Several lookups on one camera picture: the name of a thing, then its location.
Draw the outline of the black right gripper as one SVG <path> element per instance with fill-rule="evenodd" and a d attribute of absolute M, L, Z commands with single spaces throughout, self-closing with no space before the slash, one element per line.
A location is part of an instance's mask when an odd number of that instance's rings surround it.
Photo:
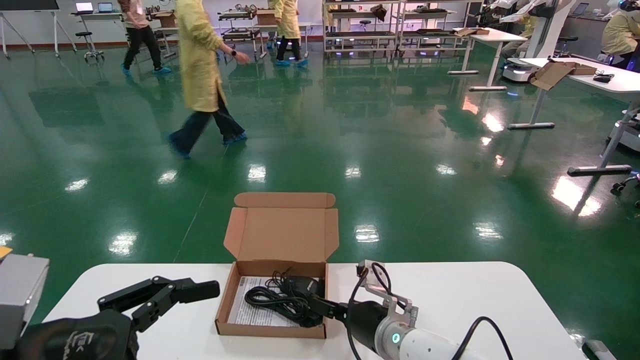
<path fill-rule="evenodd" d="M 385 330 L 378 328 L 383 324 L 388 328 L 390 324 L 389 305 L 382 305 L 377 301 L 330 301 L 317 295 L 307 298 L 308 311 L 312 317 L 334 319 L 345 323 L 347 340 L 354 357 L 359 357 L 355 342 L 359 342 L 366 349 L 373 351 L 379 357 L 394 357 L 396 345 Z"/>

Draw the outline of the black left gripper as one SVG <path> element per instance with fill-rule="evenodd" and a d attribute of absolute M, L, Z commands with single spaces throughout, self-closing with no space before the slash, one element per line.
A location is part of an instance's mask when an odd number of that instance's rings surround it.
<path fill-rule="evenodd" d="M 135 360 L 137 334 L 145 332 L 178 303 L 220 296 L 217 280 L 196 283 L 163 276 L 140 281 L 98 299 L 101 311 L 30 325 L 14 349 L 16 360 Z M 135 309 L 131 319 L 123 312 Z"/>

